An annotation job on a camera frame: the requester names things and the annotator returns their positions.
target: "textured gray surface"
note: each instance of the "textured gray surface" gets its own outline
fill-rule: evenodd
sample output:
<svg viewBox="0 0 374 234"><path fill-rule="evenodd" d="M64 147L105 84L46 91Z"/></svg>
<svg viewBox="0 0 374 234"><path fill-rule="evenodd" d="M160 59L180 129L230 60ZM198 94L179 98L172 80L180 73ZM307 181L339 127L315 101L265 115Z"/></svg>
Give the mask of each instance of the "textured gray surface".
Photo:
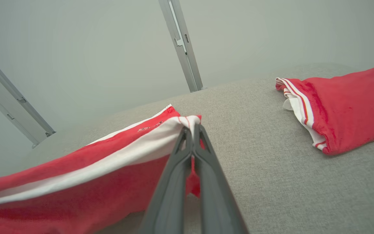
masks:
<svg viewBox="0 0 374 234"><path fill-rule="evenodd" d="M311 146L275 77L332 77L354 70L313 64L261 75L144 105L96 124L58 132L27 156L22 169L70 153L150 117L171 103L201 114L214 150L251 233L374 233L374 142L336 157ZM188 197L186 232L200 233L199 201ZM132 214L100 234L134 233Z"/></svg>

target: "red towel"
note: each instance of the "red towel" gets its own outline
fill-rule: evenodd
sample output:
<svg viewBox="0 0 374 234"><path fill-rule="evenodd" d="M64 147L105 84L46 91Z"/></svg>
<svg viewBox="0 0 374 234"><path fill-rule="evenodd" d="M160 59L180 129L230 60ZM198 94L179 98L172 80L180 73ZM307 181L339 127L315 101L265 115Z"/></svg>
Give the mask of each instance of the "red towel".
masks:
<svg viewBox="0 0 374 234"><path fill-rule="evenodd" d="M331 79L276 78L276 89L325 154L374 141L374 68Z"/></svg>
<svg viewBox="0 0 374 234"><path fill-rule="evenodd" d="M145 210L182 127L200 118L180 117L169 105L67 156L1 177L0 233L93 233ZM198 196L198 176L186 187Z"/></svg>

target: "red and white garment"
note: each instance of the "red and white garment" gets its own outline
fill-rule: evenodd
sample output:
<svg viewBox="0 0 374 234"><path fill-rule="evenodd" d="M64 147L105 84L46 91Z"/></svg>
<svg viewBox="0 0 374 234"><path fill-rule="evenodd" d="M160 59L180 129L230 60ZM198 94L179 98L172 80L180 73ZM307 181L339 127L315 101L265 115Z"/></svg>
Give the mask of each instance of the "red and white garment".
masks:
<svg viewBox="0 0 374 234"><path fill-rule="evenodd" d="M200 119L169 105L67 156L0 177L0 233L93 233L145 210L181 129ZM194 172L190 192L199 196Z"/></svg>
<svg viewBox="0 0 374 234"><path fill-rule="evenodd" d="M374 141L374 68L331 79L276 78L276 89L325 154Z"/></svg>

